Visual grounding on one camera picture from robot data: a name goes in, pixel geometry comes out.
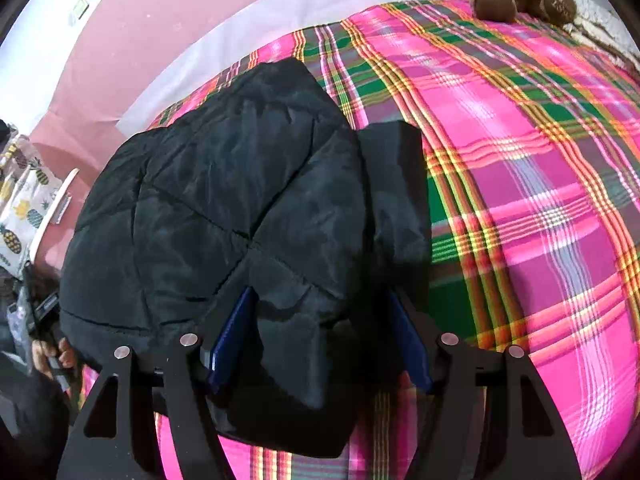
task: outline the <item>metal screw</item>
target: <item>metal screw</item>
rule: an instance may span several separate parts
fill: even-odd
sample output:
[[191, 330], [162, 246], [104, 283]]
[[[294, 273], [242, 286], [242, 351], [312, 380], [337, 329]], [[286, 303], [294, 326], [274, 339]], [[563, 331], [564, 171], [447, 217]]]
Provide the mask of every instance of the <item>metal screw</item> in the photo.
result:
[[118, 346], [113, 355], [116, 357], [116, 359], [124, 359], [129, 355], [130, 352], [131, 350], [128, 346]]
[[440, 339], [447, 346], [455, 346], [460, 341], [460, 339], [458, 339], [458, 336], [455, 334], [452, 334], [451, 332], [446, 332], [442, 334], [440, 336]]
[[511, 345], [509, 347], [509, 354], [511, 355], [511, 357], [520, 359], [521, 357], [524, 357], [524, 350], [520, 348], [518, 345]]
[[198, 342], [198, 336], [195, 334], [185, 334], [180, 338], [180, 344], [182, 346], [193, 346]]

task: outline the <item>black jacket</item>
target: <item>black jacket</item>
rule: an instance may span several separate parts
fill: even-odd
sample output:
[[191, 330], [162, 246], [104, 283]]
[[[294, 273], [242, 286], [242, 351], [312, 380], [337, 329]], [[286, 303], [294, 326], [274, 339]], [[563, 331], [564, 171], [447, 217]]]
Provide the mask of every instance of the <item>black jacket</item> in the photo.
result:
[[201, 332], [250, 285], [255, 323], [216, 427], [339, 454], [382, 366], [382, 291], [426, 300], [424, 173], [413, 126], [354, 132], [302, 63], [260, 64], [113, 156], [68, 248], [63, 331], [99, 368], [120, 345]]

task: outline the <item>pineapple pattern curtain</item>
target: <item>pineapple pattern curtain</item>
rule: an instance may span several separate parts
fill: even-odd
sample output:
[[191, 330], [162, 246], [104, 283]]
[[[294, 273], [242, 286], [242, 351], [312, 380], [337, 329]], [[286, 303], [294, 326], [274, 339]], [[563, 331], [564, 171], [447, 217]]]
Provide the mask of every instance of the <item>pineapple pattern curtain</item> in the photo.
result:
[[62, 182], [19, 134], [0, 158], [0, 180], [0, 266], [21, 279], [31, 241]]

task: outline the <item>human hand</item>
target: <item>human hand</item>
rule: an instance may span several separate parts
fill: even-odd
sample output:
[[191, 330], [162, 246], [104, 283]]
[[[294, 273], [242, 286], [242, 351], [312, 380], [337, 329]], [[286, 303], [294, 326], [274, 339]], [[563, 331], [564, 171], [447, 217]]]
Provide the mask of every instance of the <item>human hand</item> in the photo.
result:
[[53, 373], [49, 367], [48, 359], [50, 357], [58, 356], [58, 361], [63, 368], [75, 368], [78, 365], [78, 357], [76, 352], [69, 344], [66, 337], [63, 337], [58, 341], [58, 348], [50, 345], [46, 341], [34, 340], [31, 343], [31, 354], [33, 355], [33, 365], [36, 370], [41, 374], [46, 375], [48, 378], [53, 379]]

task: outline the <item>plaid bedspread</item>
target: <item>plaid bedspread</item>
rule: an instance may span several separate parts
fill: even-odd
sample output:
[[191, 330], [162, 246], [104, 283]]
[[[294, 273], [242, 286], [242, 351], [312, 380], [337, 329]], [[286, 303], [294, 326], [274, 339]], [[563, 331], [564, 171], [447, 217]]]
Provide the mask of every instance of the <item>plaid bedspread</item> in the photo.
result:
[[[638, 86], [528, 16], [483, 23], [466, 0], [400, 2], [273, 41], [151, 127], [257, 63], [289, 56], [352, 127], [405, 120], [422, 130], [430, 314], [482, 348], [530, 351], [593, 478], [638, 412]], [[239, 479], [401, 479], [427, 406], [402, 378], [363, 407], [335, 460], [224, 446]], [[165, 418], [158, 430], [168, 477], [179, 478]]]

